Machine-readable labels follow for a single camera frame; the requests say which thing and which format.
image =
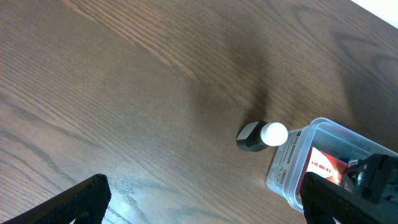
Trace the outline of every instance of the wooden surface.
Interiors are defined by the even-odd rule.
[[[248,121],[398,144],[398,30],[349,0],[0,1],[0,222],[96,174],[104,223],[305,223]]]

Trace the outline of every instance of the transparent bin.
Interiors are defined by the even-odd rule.
[[[366,159],[374,153],[398,156],[326,118],[314,119],[302,129],[289,131],[286,143],[277,148],[267,175],[267,186],[300,212],[303,212],[303,206],[296,192],[311,147],[336,158]]]

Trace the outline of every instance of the barcode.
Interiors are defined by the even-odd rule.
[[[279,181],[280,184],[284,184],[285,178],[286,178],[286,173],[287,173],[287,170],[284,170],[284,172],[282,173],[282,176],[280,177],[280,181]]]

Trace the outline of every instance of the white cap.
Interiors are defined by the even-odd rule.
[[[269,123],[262,127],[260,137],[268,146],[281,146],[287,140],[287,129],[281,123]]]

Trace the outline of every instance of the black object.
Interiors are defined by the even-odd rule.
[[[3,224],[100,224],[110,200],[106,176],[96,174]]]
[[[308,224],[398,223],[398,158],[374,154],[349,168],[349,192],[313,172],[304,175],[300,189]]]
[[[256,121],[246,125],[236,138],[238,147],[241,150],[251,152],[259,152],[268,147],[268,145],[261,140],[261,129],[266,124],[265,121]]]

